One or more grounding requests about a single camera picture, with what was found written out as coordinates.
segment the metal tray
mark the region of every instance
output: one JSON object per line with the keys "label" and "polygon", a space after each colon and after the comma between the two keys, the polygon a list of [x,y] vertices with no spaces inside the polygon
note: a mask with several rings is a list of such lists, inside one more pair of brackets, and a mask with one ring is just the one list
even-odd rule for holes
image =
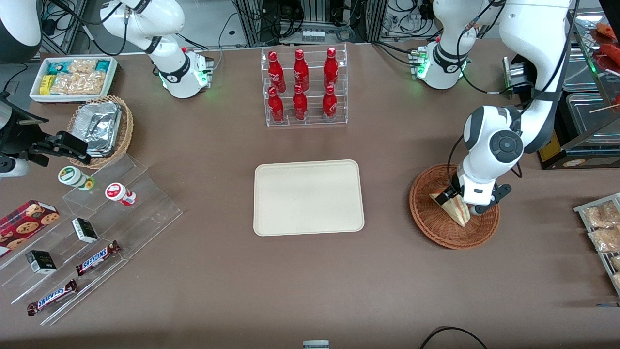
{"label": "metal tray", "polygon": [[566,67],[566,78],[562,89],[567,92],[598,91],[588,62],[577,42],[571,43],[569,64]]}
{"label": "metal tray", "polygon": [[[567,99],[570,115],[575,122],[575,126],[580,134],[587,130],[595,129],[597,124],[609,118],[609,111],[599,111],[590,113],[595,109],[605,107],[600,93],[573,93]],[[589,143],[620,143],[620,119],[616,119],[611,124],[603,127],[592,137],[588,138]]]}

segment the cookie box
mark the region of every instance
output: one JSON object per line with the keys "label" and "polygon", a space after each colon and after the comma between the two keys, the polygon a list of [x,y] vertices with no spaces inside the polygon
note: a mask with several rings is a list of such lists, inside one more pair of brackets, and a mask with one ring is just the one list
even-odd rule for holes
{"label": "cookie box", "polygon": [[30,200],[0,219],[0,258],[59,217],[53,206]]}
{"label": "cookie box", "polygon": [[[66,61],[71,61],[73,59],[81,59],[81,60],[99,60],[99,61],[109,61],[110,64],[107,68],[107,72],[105,74],[104,85],[101,89],[101,93],[99,94],[81,94],[81,95],[72,95],[72,96],[62,96],[62,95],[44,95],[40,93],[41,84],[44,82],[43,77],[48,74],[48,68],[51,64],[61,63]],[[39,103],[75,103],[75,102],[85,102],[90,101],[91,99],[105,97],[108,95],[110,88],[112,87],[112,81],[114,79],[114,74],[116,73],[118,63],[117,61],[109,56],[79,56],[79,57],[51,57],[46,58],[41,62],[41,67],[37,73],[37,77],[35,78],[35,82],[32,85],[32,89],[30,90],[30,98],[33,101]]]}

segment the small black box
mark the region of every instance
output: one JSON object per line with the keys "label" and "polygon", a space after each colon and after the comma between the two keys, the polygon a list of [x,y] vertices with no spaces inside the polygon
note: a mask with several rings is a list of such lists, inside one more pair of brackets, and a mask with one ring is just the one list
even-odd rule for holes
{"label": "small black box", "polygon": [[72,220],[71,223],[73,224],[73,230],[75,230],[76,234],[78,235],[78,239],[87,243],[93,243],[97,241],[97,233],[95,233],[95,229],[92,227],[92,224],[88,220],[83,218],[76,218]]}
{"label": "small black box", "polygon": [[51,260],[49,252],[32,250],[26,253],[26,259],[35,273],[52,274],[56,271],[56,265]]}

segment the white tray of snacks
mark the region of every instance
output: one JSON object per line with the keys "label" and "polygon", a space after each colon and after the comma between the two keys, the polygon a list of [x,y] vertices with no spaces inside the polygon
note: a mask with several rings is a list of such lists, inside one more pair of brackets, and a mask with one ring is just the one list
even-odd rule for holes
{"label": "white tray of snacks", "polygon": [[108,56],[46,58],[30,98],[40,103],[84,102],[108,95],[117,61]]}

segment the wooden skewer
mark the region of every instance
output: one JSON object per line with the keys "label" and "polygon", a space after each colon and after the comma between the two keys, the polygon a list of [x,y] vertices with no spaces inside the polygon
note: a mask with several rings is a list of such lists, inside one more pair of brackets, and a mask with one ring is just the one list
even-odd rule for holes
{"label": "wooden skewer", "polygon": [[615,107],[620,107],[620,104],[614,104],[613,106],[609,106],[609,107],[604,107],[604,108],[595,109],[595,110],[591,111],[591,112],[590,112],[590,114],[592,114],[592,113],[594,113],[594,112],[603,111],[603,110],[605,110],[605,109],[615,108]]}

